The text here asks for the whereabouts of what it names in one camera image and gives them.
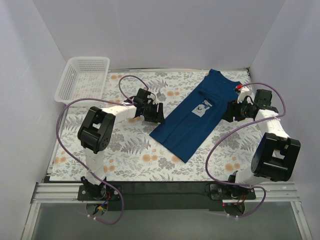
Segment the blue printed t-shirt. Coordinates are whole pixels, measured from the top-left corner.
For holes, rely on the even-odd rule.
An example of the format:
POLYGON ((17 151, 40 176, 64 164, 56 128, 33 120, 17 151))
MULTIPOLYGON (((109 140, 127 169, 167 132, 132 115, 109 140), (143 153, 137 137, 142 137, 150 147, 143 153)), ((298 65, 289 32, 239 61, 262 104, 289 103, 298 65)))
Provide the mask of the blue printed t-shirt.
POLYGON ((187 163, 221 121, 228 102, 238 98, 240 84, 211 69, 149 136, 187 163))

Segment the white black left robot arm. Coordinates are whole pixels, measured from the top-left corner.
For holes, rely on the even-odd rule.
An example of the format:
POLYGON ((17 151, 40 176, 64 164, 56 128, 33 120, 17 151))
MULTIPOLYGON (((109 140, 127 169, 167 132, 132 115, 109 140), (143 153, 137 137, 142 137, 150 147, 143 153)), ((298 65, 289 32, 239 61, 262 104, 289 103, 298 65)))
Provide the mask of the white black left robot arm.
POLYGON ((135 96, 123 103, 107 107, 91 107, 79 128, 77 137, 85 153, 85 163, 89 168, 86 176, 81 177, 85 191, 95 200, 106 196, 106 187, 101 182, 106 179, 104 172, 104 150, 111 141, 115 124, 143 116, 146 122, 162 124, 164 104, 158 97, 140 88, 135 96))

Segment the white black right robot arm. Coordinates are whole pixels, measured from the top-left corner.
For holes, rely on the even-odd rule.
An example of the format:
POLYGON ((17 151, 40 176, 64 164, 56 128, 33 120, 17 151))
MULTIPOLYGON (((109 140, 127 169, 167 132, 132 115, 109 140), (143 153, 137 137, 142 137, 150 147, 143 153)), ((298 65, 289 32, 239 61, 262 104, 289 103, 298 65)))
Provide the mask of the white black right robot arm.
POLYGON ((262 139, 252 157, 251 165, 235 171, 228 178, 228 184, 219 187, 217 194, 231 199, 244 198, 249 194, 250 186, 264 181, 286 182, 292 176, 301 143, 291 138, 283 129, 279 111, 272 106, 272 92, 258 89, 255 97, 250 90, 242 87, 236 90, 238 98, 230 101, 223 120, 231 123, 253 119, 258 121, 262 139))

